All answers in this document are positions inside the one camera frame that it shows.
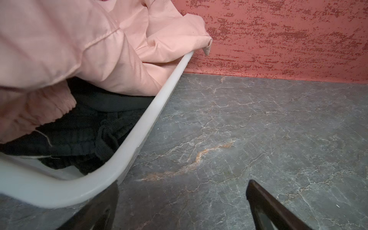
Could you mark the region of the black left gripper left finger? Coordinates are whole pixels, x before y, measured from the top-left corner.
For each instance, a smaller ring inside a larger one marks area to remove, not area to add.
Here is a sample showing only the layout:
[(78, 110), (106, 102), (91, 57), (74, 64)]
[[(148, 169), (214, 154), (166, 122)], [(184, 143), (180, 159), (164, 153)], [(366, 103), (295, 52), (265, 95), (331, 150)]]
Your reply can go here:
[(111, 230), (116, 215), (118, 197), (118, 184), (114, 182), (58, 227), (58, 229)]

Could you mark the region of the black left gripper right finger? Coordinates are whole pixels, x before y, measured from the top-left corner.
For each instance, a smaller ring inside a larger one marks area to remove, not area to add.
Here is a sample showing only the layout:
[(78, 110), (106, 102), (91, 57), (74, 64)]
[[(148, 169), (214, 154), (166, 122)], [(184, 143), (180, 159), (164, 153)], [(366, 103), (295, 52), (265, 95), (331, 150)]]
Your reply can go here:
[(311, 229), (255, 180), (249, 181), (246, 198), (257, 230)]

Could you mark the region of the pink shorts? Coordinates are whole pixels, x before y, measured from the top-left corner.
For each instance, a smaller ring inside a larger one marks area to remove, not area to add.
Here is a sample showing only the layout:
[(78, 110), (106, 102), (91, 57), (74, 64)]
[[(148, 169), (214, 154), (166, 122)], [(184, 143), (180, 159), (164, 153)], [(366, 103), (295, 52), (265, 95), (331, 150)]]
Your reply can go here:
[(177, 59), (211, 44), (171, 1), (1, 1), (1, 143), (72, 110), (69, 78), (155, 96)]

